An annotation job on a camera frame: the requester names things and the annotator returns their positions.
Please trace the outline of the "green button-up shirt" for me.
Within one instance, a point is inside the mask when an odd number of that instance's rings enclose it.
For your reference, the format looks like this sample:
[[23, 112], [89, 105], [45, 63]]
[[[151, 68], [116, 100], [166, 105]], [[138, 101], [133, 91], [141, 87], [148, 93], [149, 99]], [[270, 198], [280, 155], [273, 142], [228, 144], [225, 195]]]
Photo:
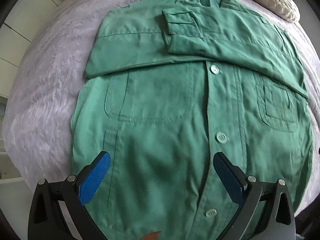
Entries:
[[223, 152], [297, 209], [313, 139], [289, 34], [237, 0], [142, 0], [109, 11], [85, 68], [72, 171], [106, 151], [87, 210], [109, 239], [216, 239], [236, 206], [213, 168]]

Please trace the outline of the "lavender textured bedspread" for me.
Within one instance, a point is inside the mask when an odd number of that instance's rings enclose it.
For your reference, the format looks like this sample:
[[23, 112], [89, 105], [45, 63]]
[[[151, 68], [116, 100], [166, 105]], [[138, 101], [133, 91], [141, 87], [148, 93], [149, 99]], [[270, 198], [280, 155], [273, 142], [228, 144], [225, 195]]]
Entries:
[[[99, 25], [108, 11], [139, 0], [64, 0], [35, 35], [13, 81], [4, 116], [4, 147], [26, 184], [58, 181], [70, 171], [70, 120]], [[238, 0], [281, 27], [294, 42], [309, 92], [313, 138], [319, 145], [319, 57], [298, 23], [253, 0]]]

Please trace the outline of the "white wardrobe with drawers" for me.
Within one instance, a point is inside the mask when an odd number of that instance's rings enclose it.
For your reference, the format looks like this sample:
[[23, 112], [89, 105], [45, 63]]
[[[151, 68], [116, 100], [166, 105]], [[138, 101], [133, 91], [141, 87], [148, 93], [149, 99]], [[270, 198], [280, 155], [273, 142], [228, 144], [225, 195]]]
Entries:
[[69, 171], [70, 119], [75, 98], [61, 84], [69, 66], [65, 11], [72, 0], [21, 0], [13, 24], [1, 27], [1, 150], [18, 176], [1, 185], [2, 205], [27, 206], [35, 178]]

